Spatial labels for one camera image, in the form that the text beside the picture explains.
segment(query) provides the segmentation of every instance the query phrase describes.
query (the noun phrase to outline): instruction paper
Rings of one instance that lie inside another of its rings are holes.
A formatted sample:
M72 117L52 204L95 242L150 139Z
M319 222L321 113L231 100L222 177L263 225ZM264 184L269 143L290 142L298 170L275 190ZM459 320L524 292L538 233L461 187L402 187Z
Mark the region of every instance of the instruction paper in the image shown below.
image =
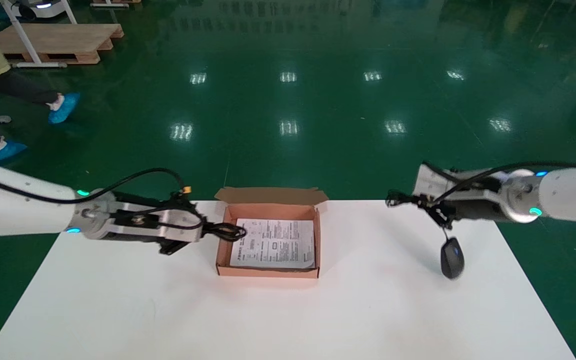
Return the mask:
M232 244L230 266L309 269L315 265L312 220L237 219L247 230Z

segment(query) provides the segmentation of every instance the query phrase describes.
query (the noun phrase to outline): white metal frame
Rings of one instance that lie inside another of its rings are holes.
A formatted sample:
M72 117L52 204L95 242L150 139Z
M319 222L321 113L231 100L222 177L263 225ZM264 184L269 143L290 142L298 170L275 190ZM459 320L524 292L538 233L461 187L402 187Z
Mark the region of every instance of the white metal frame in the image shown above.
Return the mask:
M37 51L35 50L33 44L30 42L30 39L28 38L28 35L24 31L24 28L21 26L21 23L19 23L19 20L17 19L15 14L12 13L13 5L9 2L9 0L0 0L0 3L1 7L3 7L8 18L10 19L10 23L12 23L14 30L16 30L16 33L19 35L19 39L21 39L23 46L25 47L26 50L28 50L28 53L32 58L32 62L20 62L13 64L14 68L66 68L67 66L66 63L43 62L41 59L39 59L39 55L37 54ZM64 11L66 11L70 23L77 24L77 19L75 19L75 15L73 14L73 10L71 9L71 5L68 3L68 0L61 0L61 4L63 5Z

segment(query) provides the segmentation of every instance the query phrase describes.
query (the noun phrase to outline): blue shoe cover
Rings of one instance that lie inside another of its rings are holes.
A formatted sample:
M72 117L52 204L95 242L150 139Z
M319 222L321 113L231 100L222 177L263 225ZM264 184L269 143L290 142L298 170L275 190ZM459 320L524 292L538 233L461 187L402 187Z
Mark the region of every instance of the blue shoe cover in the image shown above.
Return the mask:
M77 107L77 103L80 102L80 93L71 92L65 94L63 103L58 110L51 111L48 116L48 122L51 124L63 123L71 112Z
M23 150L26 150L24 144L14 141L6 141L6 146L0 150L0 161L14 157L14 155L21 153Z

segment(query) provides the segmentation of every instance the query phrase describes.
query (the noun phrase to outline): white table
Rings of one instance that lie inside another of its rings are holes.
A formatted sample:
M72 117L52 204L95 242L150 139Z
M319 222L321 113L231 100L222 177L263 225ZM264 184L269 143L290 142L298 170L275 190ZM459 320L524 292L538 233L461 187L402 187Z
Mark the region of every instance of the white table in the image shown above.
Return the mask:
M211 221L224 204L199 202ZM0 331L0 360L574 359L497 226L460 221L466 269L411 205L320 205L319 280L220 277L217 240L172 256L61 234Z

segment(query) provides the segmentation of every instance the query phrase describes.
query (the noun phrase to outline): leg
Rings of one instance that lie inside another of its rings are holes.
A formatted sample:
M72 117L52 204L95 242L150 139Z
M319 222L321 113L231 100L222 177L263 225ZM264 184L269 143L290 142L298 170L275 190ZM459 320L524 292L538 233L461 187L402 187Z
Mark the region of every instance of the leg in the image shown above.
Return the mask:
M50 86L30 80L13 70L0 75L0 93L42 105L52 104L59 97L59 93Z

